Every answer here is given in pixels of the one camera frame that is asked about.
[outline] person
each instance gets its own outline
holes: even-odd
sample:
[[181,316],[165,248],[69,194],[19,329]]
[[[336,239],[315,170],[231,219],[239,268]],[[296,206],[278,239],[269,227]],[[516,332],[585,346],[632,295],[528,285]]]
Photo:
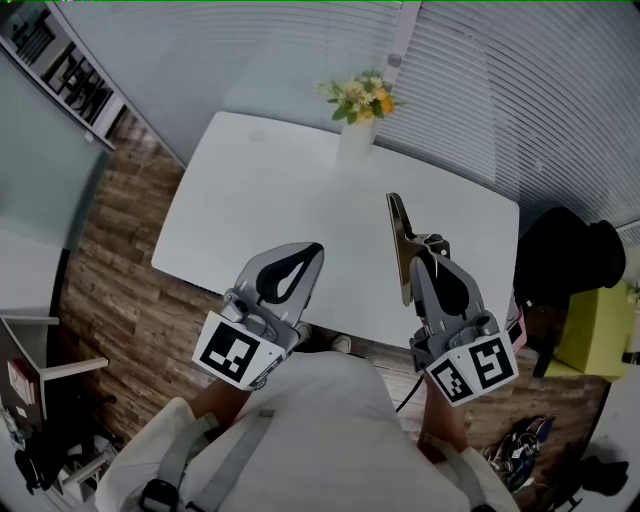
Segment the person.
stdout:
[[[308,338],[310,327],[299,331]],[[248,435],[258,412],[270,410],[263,437],[221,498],[222,512],[518,510],[488,463],[469,447],[463,412],[449,405],[428,376],[422,430],[414,444],[378,372],[349,351],[350,340],[342,335],[332,351],[294,352],[258,391],[216,380],[191,400],[174,398],[116,457],[100,481],[96,507],[140,510],[143,490],[158,475],[169,447],[211,413],[219,423],[217,438],[188,463],[177,510],[218,510],[192,502],[202,502],[203,489],[218,471],[228,474],[220,470],[223,461]],[[445,460],[446,450],[436,449],[434,439],[449,443],[459,460]],[[464,479],[455,472],[460,461],[479,484],[480,507],[472,504],[477,497],[464,492],[469,471]]]

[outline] yellow flower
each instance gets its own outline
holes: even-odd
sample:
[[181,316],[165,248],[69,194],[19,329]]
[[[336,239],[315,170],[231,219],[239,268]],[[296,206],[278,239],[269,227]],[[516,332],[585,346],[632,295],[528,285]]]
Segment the yellow flower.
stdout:
[[371,124],[373,123],[374,117],[373,112],[371,110],[362,110],[358,112],[358,117],[356,121],[360,124]]
[[383,87],[380,87],[379,89],[376,89],[374,94],[376,96],[376,99],[380,100],[380,101],[386,100],[389,97],[389,93]]
[[380,100],[380,108],[385,114],[391,114],[395,110],[395,105],[393,100],[387,96],[385,99]]

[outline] yellow box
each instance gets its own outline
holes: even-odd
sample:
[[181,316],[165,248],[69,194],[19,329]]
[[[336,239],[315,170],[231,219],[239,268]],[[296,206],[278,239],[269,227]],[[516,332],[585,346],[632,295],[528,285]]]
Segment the yellow box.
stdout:
[[623,352],[630,350],[635,315],[629,285],[598,288],[571,296],[569,313],[554,359],[587,375],[616,378],[626,373]]

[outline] white shirt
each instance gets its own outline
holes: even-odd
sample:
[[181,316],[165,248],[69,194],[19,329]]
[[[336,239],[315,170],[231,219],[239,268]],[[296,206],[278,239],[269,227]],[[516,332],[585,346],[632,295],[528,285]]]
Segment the white shirt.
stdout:
[[[180,486],[180,510],[211,480],[262,409],[274,409],[275,416],[221,512],[470,509],[448,465],[431,464],[402,431],[375,369],[363,359],[323,352],[292,354],[252,394],[236,423],[190,462]],[[193,421],[185,400],[169,402],[102,478],[98,510],[135,507],[173,440]],[[487,504],[498,512],[518,510],[475,450],[462,456],[478,476]]]

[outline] wooden floor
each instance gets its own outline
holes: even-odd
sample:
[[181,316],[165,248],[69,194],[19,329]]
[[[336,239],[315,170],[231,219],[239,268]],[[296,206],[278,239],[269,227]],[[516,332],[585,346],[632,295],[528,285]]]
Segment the wooden floor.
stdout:
[[[60,299],[61,358],[102,355],[109,366],[83,377],[92,394],[114,394],[102,420],[131,439],[174,396],[193,396],[211,378],[191,363],[205,316],[219,297],[151,268],[151,256],[183,169],[136,119],[126,114],[112,141],[116,151],[91,209],[78,251],[67,268]],[[408,351],[354,340],[399,403],[417,380]],[[520,377],[466,406],[471,444],[496,443],[519,419],[555,414],[550,440],[542,447],[534,476],[551,467],[566,443],[579,443],[596,416],[605,382],[596,377],[533,379],[533,353],[518,355]],[[401,411],[415,438],[420,430],[424,387]],[[521,490],[523,509],[535,510],[536,491]]]

